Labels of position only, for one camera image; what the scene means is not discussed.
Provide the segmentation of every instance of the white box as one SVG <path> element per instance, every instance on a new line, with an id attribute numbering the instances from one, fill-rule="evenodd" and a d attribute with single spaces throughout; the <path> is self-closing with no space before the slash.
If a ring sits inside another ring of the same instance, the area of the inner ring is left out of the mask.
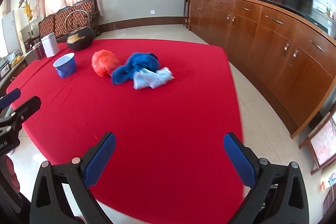
<path id="1" fill-rule="evenodd" d="M 41 42 L 42 42 L 46 57 L 52 57 L 56 53 L 58 53 L 59 49 L 57 46 L 55 34 L 53 32 L 43 37 L 41 39 Z"/>

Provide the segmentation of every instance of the red tablecloth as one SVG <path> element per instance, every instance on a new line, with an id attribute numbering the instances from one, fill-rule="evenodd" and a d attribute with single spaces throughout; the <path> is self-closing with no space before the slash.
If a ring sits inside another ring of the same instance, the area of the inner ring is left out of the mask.
<path id="1" fill-rule="evenodd" d="M 105 132 L 117 146 L 93 195 L 150 223 L 226 223 L 242 201 L 242 183 L 223 149 L 223 136 L 242 139 L 236 92 L 220 47 L 154 39 L 96 40 L 75 53 L 77 72 L 61 79 L 60 52 L 30 64 L 8 87 L 20 88 L 17 107 L 32 95 L 41 109 L 24 123 L 52 164 L 82 156 Z M 133 52 L 153 52 L 175 77 L 167 85 L 133 89 L 98 77 L 91 57 L 112 51 L 124 63 Z"/>

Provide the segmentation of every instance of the blue container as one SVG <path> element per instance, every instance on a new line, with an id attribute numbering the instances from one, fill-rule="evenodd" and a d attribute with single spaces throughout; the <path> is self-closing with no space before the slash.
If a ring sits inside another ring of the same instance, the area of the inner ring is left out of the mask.
<path id="1" fill-rule="evenodd" d="M 53 66 L 59 77 L 66 78 L 76 71 L 77 67 L 74 56 L 75 54 L 71 52 L 63 55 L 54 62 Z"/>

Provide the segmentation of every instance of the beige floor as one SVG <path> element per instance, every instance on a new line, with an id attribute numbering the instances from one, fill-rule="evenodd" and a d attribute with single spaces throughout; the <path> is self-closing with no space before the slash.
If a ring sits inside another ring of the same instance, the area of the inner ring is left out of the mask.
<path id="1" fill-rule="evenodd" d="M 206 44 L 182 25 L 135 27 L 106 32 L 99 37 L 99 39 L 106 38 L 155 38 Z M 308 150 L 306 148 L 298 149 L 299 139 L 302 139 L 307 132 L 302 132 L 297 138 L 291 140 L 289 132 L 280 118 L 256 88 L 232 65 L 231 71 L 239 97 L 245 145 L 249 146 L 258 157 L 265 157 L 274 164 L 288 165 L 291 161 L 298 162 L 308 195 L 310 224 L 318 223 L 323 215 L 323 200 L 326 193 L 323 193 L 319 187 L 320 173 L 314 176 L 310 175 L 313 163 Z M 45 158 L 24 131 L 20 132 L 19 138 L 21 145 L 10 157 L 14 161 L 21 183 L 21 192 L 31 200 L 34 180 L 39 166 Z M 65 192 L 74 215 L 80 215 L 68 187 L 65 187 Z M 143 223 L 103 204 L 101 206 L 115 224 Z"/>

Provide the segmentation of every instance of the orange fluffy ball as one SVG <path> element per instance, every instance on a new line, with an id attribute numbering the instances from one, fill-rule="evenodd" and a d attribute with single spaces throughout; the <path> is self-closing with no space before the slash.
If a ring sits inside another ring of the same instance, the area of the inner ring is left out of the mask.
<path id="1" fill-rule="evenodd" d="M 119 66 L 119 60 L 112 52 L 100 50 L 93 54 L 91 65 L 96 74 L 104 77 L 110 75 Z"/>

